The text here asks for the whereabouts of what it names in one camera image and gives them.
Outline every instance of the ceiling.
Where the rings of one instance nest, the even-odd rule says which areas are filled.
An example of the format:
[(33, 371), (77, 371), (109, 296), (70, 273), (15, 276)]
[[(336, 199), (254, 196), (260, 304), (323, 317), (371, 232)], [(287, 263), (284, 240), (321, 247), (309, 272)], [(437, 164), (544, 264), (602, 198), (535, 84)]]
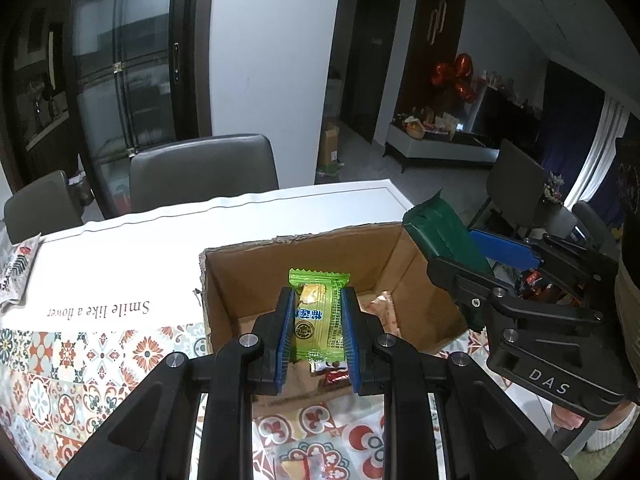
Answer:
[(640, 55), (605, 0), (497, 0), (550, 59), (640, 111)]

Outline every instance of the chair backrest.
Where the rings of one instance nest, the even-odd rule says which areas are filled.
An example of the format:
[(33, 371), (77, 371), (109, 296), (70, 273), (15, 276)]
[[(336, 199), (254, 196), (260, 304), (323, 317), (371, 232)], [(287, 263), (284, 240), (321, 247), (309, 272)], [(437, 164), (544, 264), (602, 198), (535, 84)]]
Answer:
[(534, 227), (534, 212), (542, 197), (547, 171), (529, 155), (503, 139), (486, 180), (486, 192), (502, 216), (520, 227)]
[(82, 225), (64, 171), (54, 171), (23, 187), (4, 204), (4, 223), (13, 244)]
[(598, 252), (617, 260), (620, 256), (616, 239), (602, 218), (584, 200), (576, 202), (571, 212), (578, 219), (578, 227), (586, 241)]
[(137, 154), (129, 168), (134, 213), (278, 189), (269, 139), (232, 135), (185, 140)]

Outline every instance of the cardboard box on floor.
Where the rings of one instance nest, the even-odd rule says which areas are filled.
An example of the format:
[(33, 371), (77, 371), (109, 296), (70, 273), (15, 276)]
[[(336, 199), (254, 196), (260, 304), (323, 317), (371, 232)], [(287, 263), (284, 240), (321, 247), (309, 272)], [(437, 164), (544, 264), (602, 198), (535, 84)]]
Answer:
[(340, 128), (333, 121), (324, 121), (318, 145), (318, 168), (324, 168), (332, 162), (338, 162), (339, 132)]
[[(250, 332), (260, 314), (273, 310), (289, 269), (348, 272), (363, 303), (384, 290), (394, 299), (402, 338), (418, 350), (437, 352), (466, 329), (449, 295), (426, 274), (427, 261), (399, 222), (347, 227), (319, 235), (281, 237), (207, 249), (200, 255), (205, 322), (210, 350)], [(344, 395), (324, 392), (309, 364), (289, 364), (277, 397), (255, 397), (254, 416), (287, 412)]]

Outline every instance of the white curtain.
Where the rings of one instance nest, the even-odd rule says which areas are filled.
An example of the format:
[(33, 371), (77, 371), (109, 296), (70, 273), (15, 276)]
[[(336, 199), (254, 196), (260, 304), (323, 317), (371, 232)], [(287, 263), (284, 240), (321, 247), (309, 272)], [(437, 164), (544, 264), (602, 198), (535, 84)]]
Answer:
[(625, 133), (629, 111), (610, 95), (605, 95), (596, 136), (584, 161), (578, 179), (564, 199), (564, 206), (571, 210), (580, 200), (589, 201), (602, 184), (616, 155), (616, 139)]

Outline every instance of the finger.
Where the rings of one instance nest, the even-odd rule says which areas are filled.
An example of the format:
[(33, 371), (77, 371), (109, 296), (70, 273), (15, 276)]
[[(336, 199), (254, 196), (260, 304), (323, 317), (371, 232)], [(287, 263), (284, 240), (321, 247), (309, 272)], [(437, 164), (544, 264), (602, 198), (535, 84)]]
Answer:
[(551, 420), (556, 426), (574, 430), (582, 425), (584, 417), (576, 415), (574, 412), (570, 412), (561, 406), (553, 405), (551, 409)]

